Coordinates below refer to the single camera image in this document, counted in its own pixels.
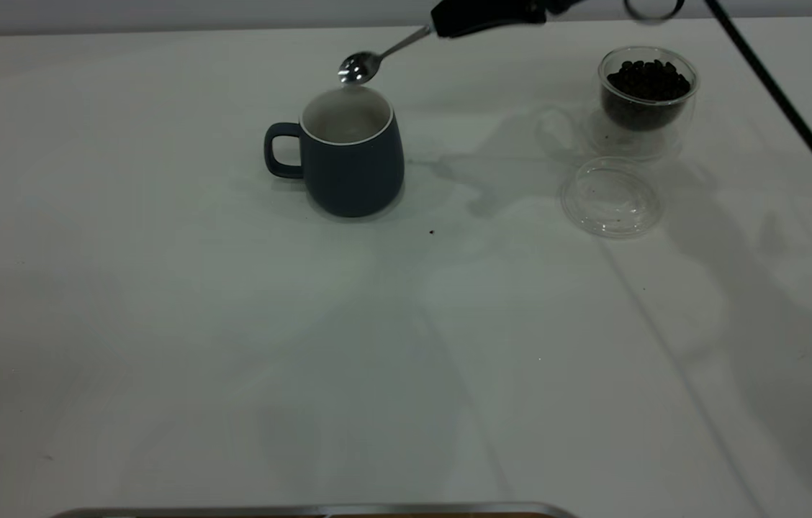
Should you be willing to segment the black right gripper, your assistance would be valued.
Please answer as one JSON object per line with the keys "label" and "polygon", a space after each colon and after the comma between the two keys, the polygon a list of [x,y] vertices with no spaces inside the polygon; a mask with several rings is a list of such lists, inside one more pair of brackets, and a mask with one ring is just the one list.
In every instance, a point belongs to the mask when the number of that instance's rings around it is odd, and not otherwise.
{"label": "black right gripper", "polygon": [[431,10],[439,38],[458,39],[518,25],[544,25],[545,11],[553,17],[567,13],[583,0],[545,0],[545,9],[538,1],[440,1]]}

